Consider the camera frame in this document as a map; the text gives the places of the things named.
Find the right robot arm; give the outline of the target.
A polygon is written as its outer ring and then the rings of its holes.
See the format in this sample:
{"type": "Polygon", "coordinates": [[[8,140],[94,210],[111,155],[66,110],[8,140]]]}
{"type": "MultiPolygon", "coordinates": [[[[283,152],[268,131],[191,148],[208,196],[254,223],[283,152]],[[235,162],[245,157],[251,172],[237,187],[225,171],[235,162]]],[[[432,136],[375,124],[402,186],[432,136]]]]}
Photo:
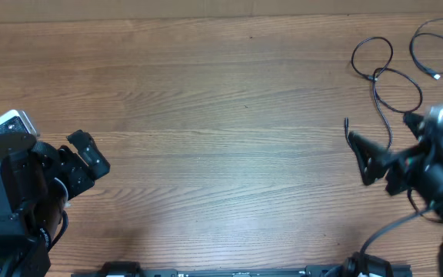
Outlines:
{"type": "MultiPolygon", "coordinates": [[[[443,224],[443,121],[426,115],[406,113],[403,122],[418,142],[399,152],[392,152],[357,132],[345,133],[365,185],[385,179],[385,190],[389,195],[416,191],[426,204],[425,209],[417,210],[376,232],[370,238],[372,241],[390,229],[428,212],[436,213],[439,223],[443,224]]],[[[443,243],[438,253],[438,271],[443,276],[443,243]]]]}

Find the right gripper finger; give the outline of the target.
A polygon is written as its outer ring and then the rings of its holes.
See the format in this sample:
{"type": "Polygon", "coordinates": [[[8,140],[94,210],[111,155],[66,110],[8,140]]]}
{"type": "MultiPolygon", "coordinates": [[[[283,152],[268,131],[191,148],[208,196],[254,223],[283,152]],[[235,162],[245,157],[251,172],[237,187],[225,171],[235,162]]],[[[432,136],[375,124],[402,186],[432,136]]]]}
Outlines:
{"type": "Polygon", "coordinates": [[[425,117],[423,115],[414,112],[405,113],[403,115],[403,122],[418,141],[425,140],[425,117]]]}
{"type": "Polygon", "coordinates": [[[368,140],[357,132],[349,132],[347,140],[357,159],[364,185],[371,185],[382,179],[392,167],[394,162],[392,153],[378,143],[368,140]]]}

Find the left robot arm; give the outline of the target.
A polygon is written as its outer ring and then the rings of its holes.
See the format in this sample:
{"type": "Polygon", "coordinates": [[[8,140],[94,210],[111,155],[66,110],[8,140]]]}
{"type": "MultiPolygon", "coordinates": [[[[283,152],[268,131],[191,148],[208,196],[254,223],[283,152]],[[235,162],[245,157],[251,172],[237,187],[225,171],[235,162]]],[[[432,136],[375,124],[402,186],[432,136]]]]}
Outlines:
{"type": "Polygon", "coordinates": [[[44,276],[68,227],[65,204],[110,163],[82,130],[56,149],[24,132],[0,133],[0,276],[44,276]]]}

